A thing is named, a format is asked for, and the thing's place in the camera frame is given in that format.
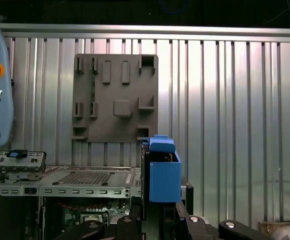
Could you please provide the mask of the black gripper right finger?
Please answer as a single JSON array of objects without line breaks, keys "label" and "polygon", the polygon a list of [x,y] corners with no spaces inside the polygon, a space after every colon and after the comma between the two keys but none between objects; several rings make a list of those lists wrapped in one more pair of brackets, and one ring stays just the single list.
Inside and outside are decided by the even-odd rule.
[{"label": "black gripper right finger", "polygon": [[225,220],[218,227],[212,226],[202,216],[188,214],[182,202],[176,204],[177,240],[270,240],[258,230],[254,230],[235,220]]}]

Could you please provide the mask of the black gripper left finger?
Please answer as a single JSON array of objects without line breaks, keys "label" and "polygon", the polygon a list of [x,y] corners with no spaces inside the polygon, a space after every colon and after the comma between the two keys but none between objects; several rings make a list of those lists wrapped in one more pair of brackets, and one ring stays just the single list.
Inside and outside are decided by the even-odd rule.
[{"label": "black gripper left finger", "polygon": [[97,220],[87,220],[62,233],[61,240],[141,240],[141,208],[139,197],[131,198],[129,215],[121,216],[108,227]]}]

